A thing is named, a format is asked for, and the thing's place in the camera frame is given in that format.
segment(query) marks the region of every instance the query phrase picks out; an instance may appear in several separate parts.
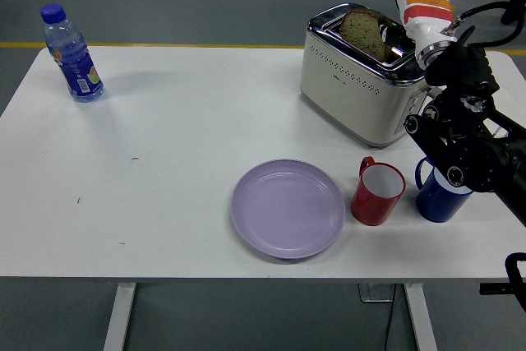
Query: cable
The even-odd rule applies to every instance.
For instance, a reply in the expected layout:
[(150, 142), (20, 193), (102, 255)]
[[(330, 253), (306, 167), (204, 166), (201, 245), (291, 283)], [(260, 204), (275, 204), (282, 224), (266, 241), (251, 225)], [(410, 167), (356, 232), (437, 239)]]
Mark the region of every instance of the cable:
[(475, 14), (478, 14), (479, 12), (486, 12), (488, 10), (493, 10), (495, 8), (504, 8), (506, 10), (508, 9), (515, 9), (518, 13), (518, 21), (517, 26), (515, 27), (515, 30), (511, 33), (511, 35), (506, 36), (504, 39), (495, 40), (495, 41), (486, 41), (482, 43), (471, 43), (468, 45), (468, 47), (472, 48), (485, 48), (485, 47), (497, 47), (503, 44), (509, 43), (511, 40), (513, 40), (515, 37), (517, 37), (524, 26), (524, 7), (517, 6), (516, 4), (513, 4), (512, 2), (491, 2), (488, 4), (484, 4), (479, 7), (472, 8), (471, 10), (467, 10), (466, 12), (463, 12), (460, 14), (459, 19), (463, 20), (469, 16), (473, 16)]
[(396, 284), (393, 289), (393, 302), (391, 303), (391, 311), (389, 313), (389, 321), (387, 322), (387, 329), (385, 330), (385, 342), (384, 342), (384, 351), (387, 351), (387, 340), (389, 340), (389, 329), (391, 327), (391, 322), (393, 321), (393, 310), (395, 309), (395, 296), (396, 296)]

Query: white table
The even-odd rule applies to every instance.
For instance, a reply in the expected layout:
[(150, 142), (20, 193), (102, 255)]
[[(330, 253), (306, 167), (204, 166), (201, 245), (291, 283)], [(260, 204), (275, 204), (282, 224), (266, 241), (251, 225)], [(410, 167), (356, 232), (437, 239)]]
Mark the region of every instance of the white table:
[[(370, 149), (323, 118), (300, 95), (301, 49), (91, 53), (101, 99), (73, 101), (44, 49), (0, 118), (0, 277), (123, 283), (110, 332), (126, 330), (137, 281), (492, 282), (507, 280), (511, 252), (526, 251), (526, 229), (493, 194), (470, 197), (445, 224), (420, 217), (413, 171), (423, 153), (406, 136)], [(510, 97), (526, 92), (526, 82), (503, 53), (488, 57), (501, 84), (497, 108), (526, 124)], [(348, 212), (338, 240), (297, 263), (238, 236), (230, 199), (247, 170), (270, 159), (306, 161), (338, 183), (348, 206), (366, 155), (392, 163), (408, 182), (385, 224), (367, 227)], [(427, 316), (422, 289), (408, 288), (409, 302), (419, 303), (412, 313)], [(432, 337), (430, 324), (415, 329)]]

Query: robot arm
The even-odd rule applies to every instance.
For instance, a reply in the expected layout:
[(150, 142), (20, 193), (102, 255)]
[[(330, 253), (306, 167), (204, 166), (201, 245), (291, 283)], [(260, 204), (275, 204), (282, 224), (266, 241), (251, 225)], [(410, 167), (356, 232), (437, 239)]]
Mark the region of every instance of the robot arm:
[[(484, 47), (508, 43), (522, 30), (524, 8), (514, 33), (490, 43), (464, 45), (473, 33), (467, 29), (457, 40), (454, 30), (466, 16), (491, 8), (507, 8), (508, 2), (476, 7), (452, 17), (449, 0), (396, 0), (407, 38), (415, 42), (415, 56), (425, 70), (426, 82), (444, 86), (423, 110), (409, 115), (405, 129), (433, 164), (453, 186), (467, 186), (475, 192), (494, 192), (526, 226), (526, 129), (498, 112), (492, 95), (499, 89), (486, 59)], [(380, 26), (382, 38), (404, 42), (400, 32)], [(497, 138), (486, 120), (505, 131)], [(508, 256), (505, 268), (509, 284), (481, 284), (481, 293), (514, 293), (526, 311), (526, 284), (518, 262), (526, 253)], [(483, 285), (497, 291), (483, 291)]]

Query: mug handle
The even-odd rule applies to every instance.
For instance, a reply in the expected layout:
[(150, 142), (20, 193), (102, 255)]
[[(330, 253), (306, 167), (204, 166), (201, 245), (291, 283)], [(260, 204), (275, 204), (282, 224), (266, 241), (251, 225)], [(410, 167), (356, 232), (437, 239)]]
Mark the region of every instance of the mug handle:
[(421, 174), (422, 165), (424, 164), (424, 162), (428, 162), (431, 166), (435, 167), (435, 165), (431, 162), (429, 158), (425, 157), (425, 158), (420, 159), (420, 162), (418, 162), (417, 164), (417, 168), (414, 169), (414, 181), (417, 184), (418, 189), (422, 189), (424, 185), (422, 182), (422, 174)]
[(360, 175), (362, 175), (363, 170), (367, 169), (374, 163), (375, 160), (372, 158), (372, 156), (366, 156), (364, 159), (362, 159), (362, 163), (360, 164)]

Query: blue bottle cap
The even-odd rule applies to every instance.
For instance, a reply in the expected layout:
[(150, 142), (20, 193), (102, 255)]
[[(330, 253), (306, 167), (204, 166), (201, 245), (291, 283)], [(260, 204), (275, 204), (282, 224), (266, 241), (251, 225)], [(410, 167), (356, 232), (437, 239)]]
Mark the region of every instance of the blue bottle cap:
[(58, 3), (46, 4), (40, 9), (40, 15), (46, 24), (56, 24), (66, 19), (66, 12)]

